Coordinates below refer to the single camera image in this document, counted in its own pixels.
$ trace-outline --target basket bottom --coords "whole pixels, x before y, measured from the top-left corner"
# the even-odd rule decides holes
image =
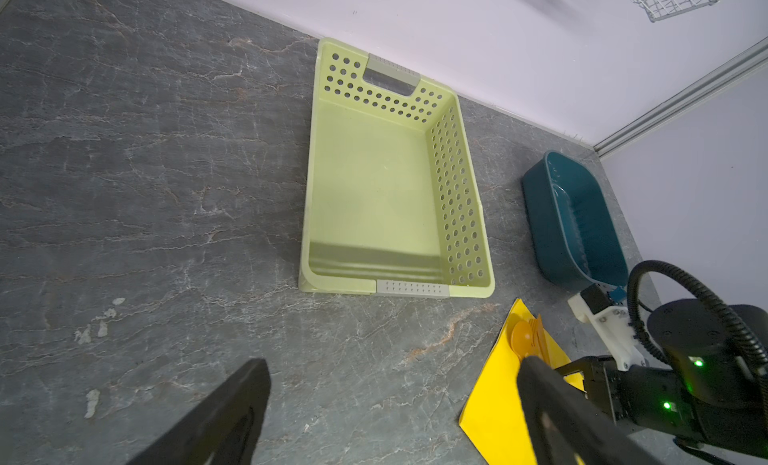
[[[426,135],[333,103],[318,105],[312,271],[446,283]]]

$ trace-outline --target black hose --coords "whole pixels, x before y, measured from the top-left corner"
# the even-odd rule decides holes
[[[720,297],[710,290],[705,284],[698,281],[692,275],[681,268],[677,268],[666,261],[646,260],[641,261],[629,275],[627,284],[627,309],[630,316],[630,325],[640,342],[648,353],[659,361],[668,364],[669,361],[664,352],[659,350],[645,330],[645,324],[640,319],[638,310],[638,292],[640,278],[643,275],[655,271],[665,275],[685,287],[708,311],[712,312],[720,320],[728,334],[733,338],[740,355],[749,365],[760,385],[760,395],[763,397],[763,417],[766,420],[766,432],[768,432],[768,352],[752,330],[744,323],[744,320],[726,305]]]

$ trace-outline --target orange spoon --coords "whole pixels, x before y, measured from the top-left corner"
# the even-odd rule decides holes
[[[510,341],[512,351],[518,358],[520,358],[520,361],[522,361],[522,359],[531,351],[531,347],[533,346],[533,330],[531,325],[525,320],[520,320],[515,324],[514,328],[512,328],[512,339]]]

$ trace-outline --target wall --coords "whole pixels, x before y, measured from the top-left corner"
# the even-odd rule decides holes
[[[768,66],[603,162],[644,259],[768,308]],[[662,302],[689,295],[654,274]]]
[[[595,144],[768,35],[768,0],[225,0]]]

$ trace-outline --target green plastic basket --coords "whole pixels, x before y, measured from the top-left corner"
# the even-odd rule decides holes
[[[493,293],[482,205],[450,88],[320,40],[299,282],[326,293]]]

